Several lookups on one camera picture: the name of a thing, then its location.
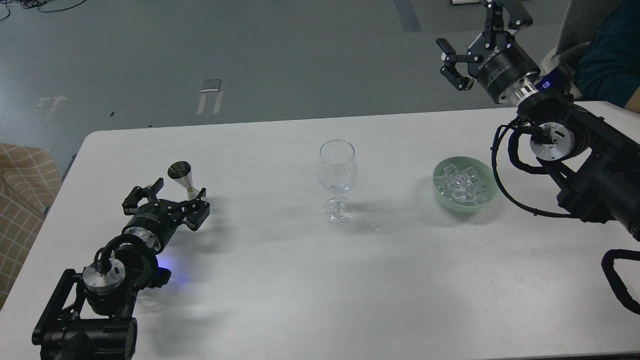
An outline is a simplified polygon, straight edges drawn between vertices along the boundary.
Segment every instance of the black cable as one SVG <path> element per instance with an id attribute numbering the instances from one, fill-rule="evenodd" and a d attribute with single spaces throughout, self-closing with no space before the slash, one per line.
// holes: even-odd
<path id="1" fill-rule="evenodd" d="M 553 213 L 550 211 L 544 211 L 544 210 L 532 208 L 530 206 L 526 206 L 525 204 L 522 204 L 521 202 L 514 199 L 502 184 L 502 181 L 500 180 L 500 176 L 498 175 L 498 149 L 500 147 L 500 143 L 502 142 L 502 139 L 507 135 L 507 132 L 510 129 L 514 130 L 516 128 L 516 125 L 518 125 L 518 123 L 520 122 L 521 122 L 520 117 L 517 117 L 513 119 L 508 125 L 500 125 L 498 129 L 496 129 L 495 136 L 493 137 L 493 145 L 491 147 L 491 168 L 493 170 L 493 177 L 495 178 L 495 182 L 498 185 L 498 189 L 500 189 L 500 191 L 504 194 L 504 196 L 507 199 L 509 199 L 509 201 L 511 201 L 513 204 L 518 206 L 520 209 L 523 209 L 525 211 L 532 213 L 533 215 L 540 215 L 543 217 L 550 217 L 550 218 L 578 218 L 572 214 Z"/>
<path id="2" fill-rule="evenodd" d="M 627 286 L 620 278 L 620 275 L 613 267 L 613 263 L 617 259 L 626 259 L 632 261 L 640 261 L 640 252 L 633 250 L 614 249 L 607 251 L 602 258 L 602 271 L 609 281 L 611 290 L 615 294 L 620 304 L 627 308 L 629 311 L 640 315 L 640 304 L 631 296 Z"/>
<path id="3" fill-rule="evenodd" d="M 520 137 L 523 134 L 529 134 L 533 137 L 533 134 L 537 130 L 543 131 L 540 126 L 519 126 L 515 130 L 511 136 L 509 136 L 509 146 L 507 148 L 509 152 L 509 161 L 513 164 L 513 166 L 519 170 L 527 172 L 532 175 L 548 175 L 547 170 L 543 167 L 535 167 L 529 165 L 527 163 L 522 162 L 518 155 L 518 148 L 520 147 Z"/>
<path id="4" fill-rule="evenodd" d="M 20 5 L 22 6 L 23 9 L 33 9 L 33 8 L 37 8 L 40 5 L 44 5 L 47 3 L 48 0 L 20 0 Z"/>
<path id="5" fill-rule="evenodd" d="M 100 255 L 100 253 L 102 252 L 102 250 L 104 249 L 104 247 L 101 247 L 98 249 L 97 252 L 95 252 L 95 255 L 93 257 L 93 262 L 94 263 L 98 263 L 98 256 Z"/>
<path id="6" fill-rule="evenodd" d="M 158 268 L 158 260 L 156 255 L 147 247 L 147 244 L 139 237 L 124 233 L 111 239 L 105 247 L 100 249 L 100 260 L 98 262 L 98 271 L 102 275 L 106 275 L 111 270 L 111 253 L 118 250 L 123 244 L 131 244 L 141 258 L 146 259 L 146 264 L 149 266 L 148 271 L 142 271 L 140 277 L 136 280 L 135 287 L 137 290 L 142 290 L 147 287 L 153 280 Z"/>
<path id="7" fill-rule="evenodd" d="M 9 17 L 9 15 L 11 15 L 11 10 L 9 9 L 9 5 L 7 5 L 7 4 L 8 4 L 8 3 L 12 3 L 12 2 L 13 2 L 13 1 L 9 1 L 9 0 L 5 0 L 5 1 L 4 1 L 4 7 L 6 8 L 6 11 L 7 11 L 8 13 L 6 14 L 6 16 L 5 16 L 5 17 L 3 17 L 2 19 L 0 19 L 0 21 L 5 20 L 6 18 L 8 18 L 8 17 Z"/>
<path id="8" fill-rule="evenodd" d="M 43 11 L 40 9 L 40 7 L 42 7 L 43 5 L 47 4 L 47 3 L 48 3 L 48 2 L 50 2 L 50 1 L 52 1 L 52 0 L 46 0 L 46 1 L 44 1 L 44 3 L 42 3 L 42 4 L 38 5 L 38 6 L 36 6 L 36 7 L 38 8 L 38 11 L 39 11 L 39 12 L 41 12 L 41 13 L 55 13 L 55 12 L 63 12 L 63 11 L 65 11 L 65 10 L 73 9 L 73 8 L 75 8 L 76 6 L 80 6 L 80 5 L 81 5 L 81 4 L 83 4 L 86 0 L 82 0 L 82 1 L 80 1 L 79 3 L 75 4 L 74 6 L 69 6 L 68 8 L 64 8 L 64 9 L 56 9 L 56 10 L 49 10 L 49 11 L 43 12 Z"/>

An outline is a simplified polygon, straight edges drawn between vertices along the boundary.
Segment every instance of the glass base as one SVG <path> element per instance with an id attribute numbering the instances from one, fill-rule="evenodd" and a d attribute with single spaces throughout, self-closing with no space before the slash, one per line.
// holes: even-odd
<path id="1" fill-rule="evenodd" d="M 345 197 L 334 197 L 324 204 L 324 217 L 335 224 L 344 224 L 349 221 L 354 214 L 354 207 L 351 201 Z"/>

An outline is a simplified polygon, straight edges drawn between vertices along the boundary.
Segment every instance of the wine glass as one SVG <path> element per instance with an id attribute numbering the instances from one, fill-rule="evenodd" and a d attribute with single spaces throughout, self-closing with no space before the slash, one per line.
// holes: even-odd
<path id="1" fill-rule="evenodd" d="M 340 194 L 353 187 L 357 170 L 355 151 L 349 142 L 329 140 L 320 148 L 318 179 L 325 189 L 338 195 L 324 204 L 323 212 L 327 220 L 343 224 L 353 217 L 354 207 L 351 201 Z"/>

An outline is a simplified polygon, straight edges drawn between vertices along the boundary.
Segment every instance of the gray floor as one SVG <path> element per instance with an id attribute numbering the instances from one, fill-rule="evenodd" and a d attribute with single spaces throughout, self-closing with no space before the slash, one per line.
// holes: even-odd
<path id="1" fill-rule="evenodd" d="M 421 31 L 403 31 L 396 3 L 413 3 Z M 534 25 L 517 40 L 539 63 L 568 0 L 523 4 Z M 89 0 L 60 13 L 11 9 L 0 22 L 0 143 L 42 148 L 61 172 L 98 130 L 495 106 L 480 86 L 458 93 L 438 73 L 435 39 L 464 51 L 483 29 L 480 4 Z M 223 81 L 220 112 L 213 94 L 197 115 L 211 78 Z M 52 112 L 48 98 L 59 99 Z"/>

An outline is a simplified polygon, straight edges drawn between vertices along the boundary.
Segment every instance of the glass stem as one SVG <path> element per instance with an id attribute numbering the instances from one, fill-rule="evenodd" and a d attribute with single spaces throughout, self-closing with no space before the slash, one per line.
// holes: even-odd
<path id="1" fill-rule="evenodd" d="M 342 203 L 342 197 L 340 195 L 335 197 L 335 203 L 333 204 L 333 210 L 339 213 L 344 211 L 344 204 Z"/>

